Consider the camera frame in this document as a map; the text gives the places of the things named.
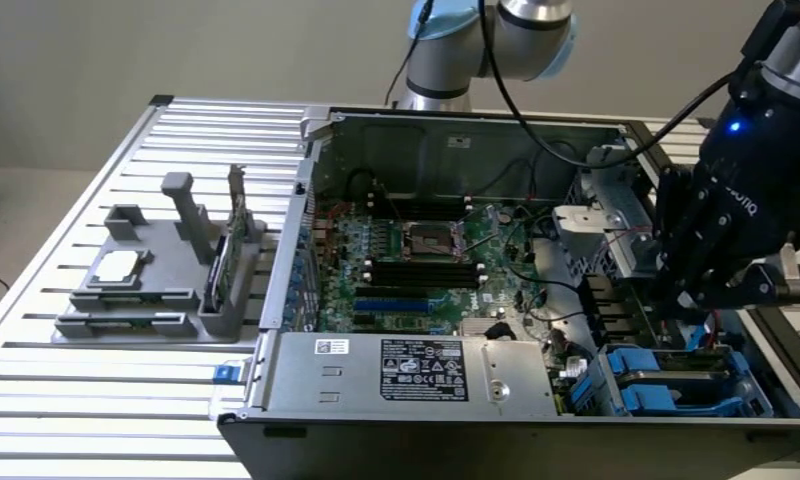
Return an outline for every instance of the motherboard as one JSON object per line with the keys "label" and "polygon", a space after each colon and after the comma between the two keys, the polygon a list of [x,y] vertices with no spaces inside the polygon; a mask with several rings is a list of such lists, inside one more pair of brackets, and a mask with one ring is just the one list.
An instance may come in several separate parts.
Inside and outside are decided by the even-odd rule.
{"label": "motherboard", "polygon": [[480,335],[542,306],[526,207],[335,203],[315,225],[319,331]]}

